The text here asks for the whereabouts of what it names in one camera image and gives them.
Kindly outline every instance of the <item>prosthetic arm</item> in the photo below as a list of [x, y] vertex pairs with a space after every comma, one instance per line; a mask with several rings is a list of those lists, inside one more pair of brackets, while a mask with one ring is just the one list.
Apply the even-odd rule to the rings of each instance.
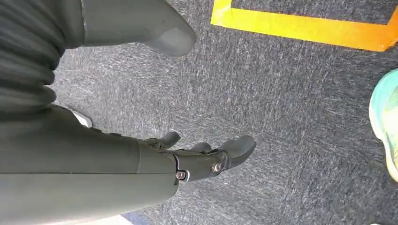
[[243, 163], [249, 136], [169, 151], [177, 133], [140, 140], [86, 128], [45, 86], [68, 48], [141, 42], [181, 56], [195, 40], [163, 0], [0, 0], [0, 224], [126, 213]]

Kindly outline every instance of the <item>metal screw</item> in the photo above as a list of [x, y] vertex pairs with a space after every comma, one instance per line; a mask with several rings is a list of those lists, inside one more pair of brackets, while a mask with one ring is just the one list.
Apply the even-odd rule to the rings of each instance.
[[212, 169], [213, 169], [213, 172], [215, 172], [215, 173], [221, 172], [221, 162], [213, 163]]
[[184, 171], [177, 171], [176, 177], [179, 180], [184, 180], [186, 177], [186, 173]]

